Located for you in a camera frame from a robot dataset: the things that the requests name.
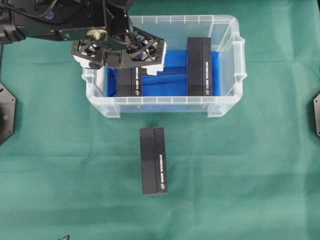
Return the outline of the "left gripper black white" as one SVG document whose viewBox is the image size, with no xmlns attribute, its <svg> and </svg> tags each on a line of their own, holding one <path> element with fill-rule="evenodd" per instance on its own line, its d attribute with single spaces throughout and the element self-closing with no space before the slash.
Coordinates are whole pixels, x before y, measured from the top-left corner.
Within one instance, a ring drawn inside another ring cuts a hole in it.
<svg viewBox="0 0 320 240">
<path fill-rule="evenodd" d="M 152 35 L 132 25 L 119 23 L 86 31 L 84 39 L 72 43 L 71 54 L 86 69 L 144 68 L 150 76 L 163 72 L 167 43 L 163 38 Z"/>
</svg>

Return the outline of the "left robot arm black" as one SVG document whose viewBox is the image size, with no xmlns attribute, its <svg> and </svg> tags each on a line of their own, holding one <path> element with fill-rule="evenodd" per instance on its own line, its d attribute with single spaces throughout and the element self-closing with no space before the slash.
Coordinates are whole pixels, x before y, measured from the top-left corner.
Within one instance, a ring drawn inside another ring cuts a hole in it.
<svg viewBox="0 0 320 240">
<path fill-rule="evenodd" d="M 72 42 L 71 54 L 83 68 L 164 70 L 163 38 L 135 27 L 131 0 L 3 0 L 0 43 L 27 38 Z"/>
</svg>

